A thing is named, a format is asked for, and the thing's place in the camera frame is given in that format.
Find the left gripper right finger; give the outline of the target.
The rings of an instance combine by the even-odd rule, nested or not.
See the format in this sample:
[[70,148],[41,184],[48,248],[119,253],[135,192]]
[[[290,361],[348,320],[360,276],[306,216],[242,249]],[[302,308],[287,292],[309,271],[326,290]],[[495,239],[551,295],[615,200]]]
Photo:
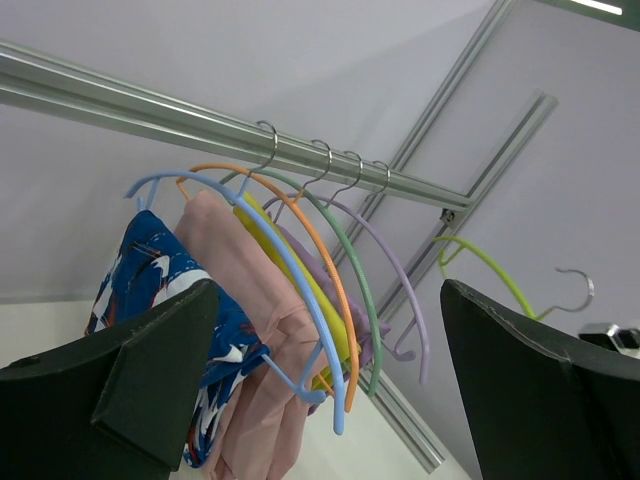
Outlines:
[[459,281],[440,305],[483,478],[638,478],[638,360]]

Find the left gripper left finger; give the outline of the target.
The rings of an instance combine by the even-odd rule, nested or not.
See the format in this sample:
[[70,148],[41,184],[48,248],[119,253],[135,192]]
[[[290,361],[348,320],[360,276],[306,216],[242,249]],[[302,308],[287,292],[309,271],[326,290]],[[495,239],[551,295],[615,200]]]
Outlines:
[[202,280],[3,368],[2,478],[168,478],[181,463],[217,307],[216,284]]

